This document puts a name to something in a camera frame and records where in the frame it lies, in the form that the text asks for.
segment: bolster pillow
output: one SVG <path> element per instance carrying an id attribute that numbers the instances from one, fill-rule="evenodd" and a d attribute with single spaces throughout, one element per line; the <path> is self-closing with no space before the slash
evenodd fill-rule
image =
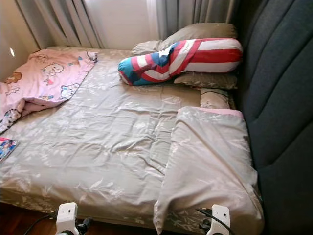
<path id="1" fill-rule="evenodd" d="M 131 86 L 164 82 L 186 71 L 226 73 L 236 69 L 242 51 L 233 38 L 190 39 L 159 52 L 126 58 L 118 71 Z"/>

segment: colorful cloth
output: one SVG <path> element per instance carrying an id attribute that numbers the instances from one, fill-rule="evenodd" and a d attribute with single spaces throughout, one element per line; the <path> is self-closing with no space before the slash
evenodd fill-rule
<path id="1" fill-rule="evenodd" d="M 0 164 L 10 155 L 18 142 L 12 139 L 0 137 Z"/>
<path id="2" fill-rule="evenodd" d="M 88 51 L 45 49 L 31 54 L 0 82 L 0 134 L 20 117 L 70 99 L 96 59 L 97 53 Z"/>
<path id="3" fill-rule="evenodd" d="M 238 66 L 242 51 L 232 38 L 184 40 L 163 51 L 126 58 L 118 71 L 129 85 L 164 82 L 184 71 L 225 73 Z"/>

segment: gray bed sheet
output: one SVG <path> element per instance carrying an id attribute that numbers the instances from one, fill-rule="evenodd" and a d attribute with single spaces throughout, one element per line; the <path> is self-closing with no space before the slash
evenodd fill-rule
<path id="1" fill-rule="evenodd" d="M 20 145 L 0 165 L 0 201 L 42 212 L 74 201 L 80 216 L 153 228 L 177 111 L 199 106 L 199 91 L 128 86 L 117 65 L 130 51 L 91 50 L 98 63 L 71 100 L 2 135 Z M 165 229 L 181 231 L 176 219 Z"/>

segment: black cable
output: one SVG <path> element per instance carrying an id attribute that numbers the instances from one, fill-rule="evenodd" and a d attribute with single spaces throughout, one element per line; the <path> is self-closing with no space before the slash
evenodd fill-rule
<path id="1" fill-rule="evenodd" d="M 29 229 L 27 229 L 27 231 L 24 233 L 24 235 L 29 234 L 29 232 L 34 228 L 34 226 L 36 224 L 38 224 L 40 221 L 42 221 L 44 219 L 47 219 L 47 218 L 49 218 L 49 219 L 56 219 L 57 215 L 58 215 L 58 210 L 52 212 L 51 214 L 47 214 L 44 217 L 38 219 L 35 223 L 32 224 L 32 226 L 29 227 Z"/>
<path id="2" fill-rule="evenodd" d="M 209 217 L 209 218 L 212 218 L 212 219 L 216 220 L 217 222 L 219 222 L 220 224 L 222 224 L 232 235 L 235 235 L 235 233 L 230 229 L 230 227 L 228 227 L 223 221 L 221 221 L 220 219 L 216 218 L 215 216 L 213 216 L 213 215 L 211 215 L 211 214 L 209 214 L 209 213 L 205 213 L 205 215 L 206 215 L 207 217 Z"/>
<path id="3" fill-rule="evenodd" d="M 45 215 L 44 217 L 38 219 L 35 223 L 33 223 L 32 226 L 29 227 L 29 229 L 27 229 L 27 231 L 24 233 L 24 235 L 27 235 L 33 228 L 34 226 L 39 223 L 40 221 L 42 221 L 43 219 L 47 219 L 47 218 L 50 218 L 51 216 L 49 214 Z"/>

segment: upholstered headboard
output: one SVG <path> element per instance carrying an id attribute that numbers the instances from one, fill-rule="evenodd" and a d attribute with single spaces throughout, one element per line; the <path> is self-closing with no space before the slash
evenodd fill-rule
<path id="1" fill-rule="evenodd" d="M 313 1 L 241 0 L 236 27 L 264 234 L 313 234 Z"/>

